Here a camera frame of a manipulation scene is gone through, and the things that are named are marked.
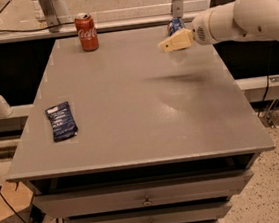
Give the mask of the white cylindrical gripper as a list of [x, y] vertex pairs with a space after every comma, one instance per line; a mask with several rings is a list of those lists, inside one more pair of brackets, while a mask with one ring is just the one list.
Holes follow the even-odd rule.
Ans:
[[158, 48], [162, 52], [179, 51], [191, 47], [194, 39], [201, 45], [241, 41], [245, 31], [234, 21], [233, 7], [234, 3], [230, 2], [230, 4], [204, 10], [192, 20], [193, 33], [189, 29], [179, 29], [159, 43]]

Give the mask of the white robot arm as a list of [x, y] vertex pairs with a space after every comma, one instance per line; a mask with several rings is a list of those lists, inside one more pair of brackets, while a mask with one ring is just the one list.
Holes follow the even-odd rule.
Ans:
[[187, 49], [196, 42], [278, 41], [279, 0], [235, 0], [204, 10], [190, 28], [180, 28], [158, 44], [164, 52]]

